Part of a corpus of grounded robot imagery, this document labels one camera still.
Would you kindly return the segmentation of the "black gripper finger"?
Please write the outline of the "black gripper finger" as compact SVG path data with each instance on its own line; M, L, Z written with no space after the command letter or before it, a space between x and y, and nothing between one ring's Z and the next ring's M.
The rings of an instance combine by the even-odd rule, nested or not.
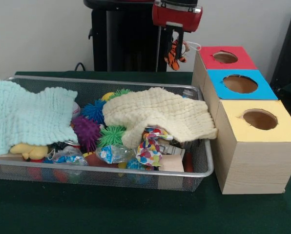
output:
M172 40L173 40L173 28L170 25L166 26L166 48L170 49L172 45Z
M183 37L184 32L182 28L177 28L178 33L178 43L177 43L177 58L179 59L182 55L182 45L183 45Z

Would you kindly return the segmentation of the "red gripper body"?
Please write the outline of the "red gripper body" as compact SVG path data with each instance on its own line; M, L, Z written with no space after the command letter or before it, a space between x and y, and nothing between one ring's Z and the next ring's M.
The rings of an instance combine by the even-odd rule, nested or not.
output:
M185 32L195 32L203 14L197 2L154 2L152 7L153 24L182 28Z

